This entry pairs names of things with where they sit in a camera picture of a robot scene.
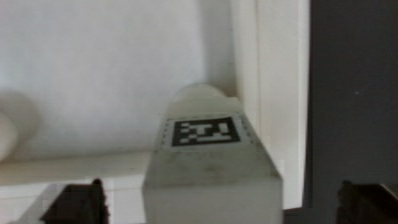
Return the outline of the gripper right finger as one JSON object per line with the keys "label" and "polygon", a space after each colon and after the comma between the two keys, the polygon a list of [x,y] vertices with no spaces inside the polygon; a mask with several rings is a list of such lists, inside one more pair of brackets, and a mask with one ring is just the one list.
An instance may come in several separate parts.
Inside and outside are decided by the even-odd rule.
{"label": "gripper right finger", "polygon": [[342,183],[336,224],[398,224],[398,184]]}

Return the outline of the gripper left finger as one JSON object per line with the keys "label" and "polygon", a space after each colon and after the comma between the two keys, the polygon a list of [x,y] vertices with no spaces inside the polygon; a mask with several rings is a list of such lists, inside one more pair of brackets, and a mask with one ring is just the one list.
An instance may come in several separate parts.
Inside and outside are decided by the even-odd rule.
{"label": "gripper left finger", "polygon": [[111,224],[103,182],[52,184],[16,224]]}

